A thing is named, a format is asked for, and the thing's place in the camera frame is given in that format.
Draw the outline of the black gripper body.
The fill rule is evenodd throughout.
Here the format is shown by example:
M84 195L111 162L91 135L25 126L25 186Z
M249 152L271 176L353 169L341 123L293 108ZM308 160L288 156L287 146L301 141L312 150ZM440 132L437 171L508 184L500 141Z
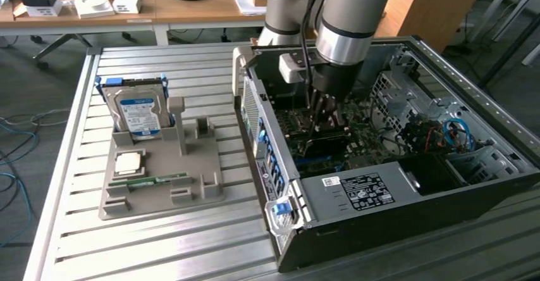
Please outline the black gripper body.
M351 66L319 64L313 69L313 88L335 99L344 99L352 91L356 78L361 71L361 63Z

